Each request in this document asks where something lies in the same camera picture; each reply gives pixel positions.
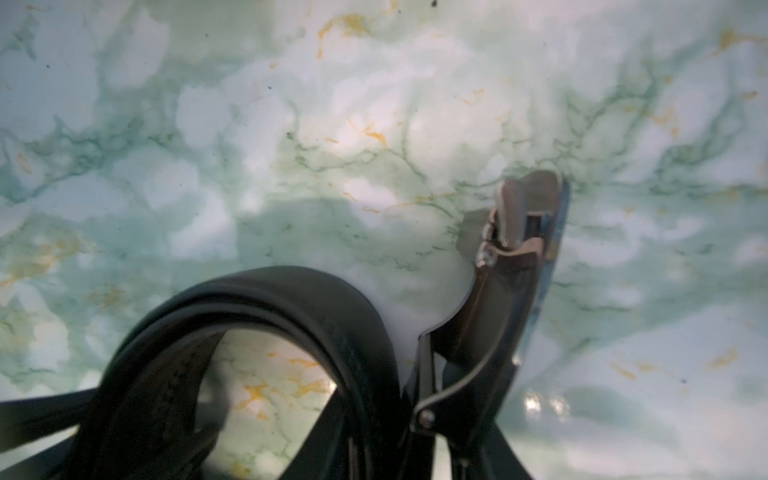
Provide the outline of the black leather belt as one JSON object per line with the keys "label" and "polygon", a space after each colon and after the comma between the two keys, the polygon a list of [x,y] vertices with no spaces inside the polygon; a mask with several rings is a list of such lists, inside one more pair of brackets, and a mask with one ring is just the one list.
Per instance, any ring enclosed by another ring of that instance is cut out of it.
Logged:
{"label": "black leather belt", "polygon": [[215,478],[206,459],[228,406],[200,402],[200,387],[226,334],[260,330],[302,348],[335,382],[348,428],[347,479],[427,479],[437,437],[449,446],[452,476],[462,479],[461,458],[497,424],[526,354],[570,196],[561,174],[537,170],[504,179],[491,209],[466,214],[457,247],[474,266],[471,290],[450,318],[420,334],[406,383],[379,314],[349,283],[298,266],[242,271],[151,311],[96,388],[3,402],[3,451],[67,428],[75,434],[1,475]]}

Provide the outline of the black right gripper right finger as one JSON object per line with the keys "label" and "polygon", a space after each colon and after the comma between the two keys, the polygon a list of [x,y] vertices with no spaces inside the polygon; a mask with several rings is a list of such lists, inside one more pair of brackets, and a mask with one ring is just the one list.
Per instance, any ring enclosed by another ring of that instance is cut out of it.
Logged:
{"label": "black right gripper right finger", "polygon": [[533,480],[499,426],[493,422],[484,439],[461,458],[461,478],[467,480]]}

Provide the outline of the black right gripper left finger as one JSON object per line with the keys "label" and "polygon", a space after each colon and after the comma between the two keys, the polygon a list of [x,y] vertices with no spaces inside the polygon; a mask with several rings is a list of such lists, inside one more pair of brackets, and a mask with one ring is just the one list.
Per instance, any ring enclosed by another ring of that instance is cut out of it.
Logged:
{"label": "black right gripper left finger", "polygon": [[293,478],[347,479],[347,444],[344,402],[333,395],[293,460]]}

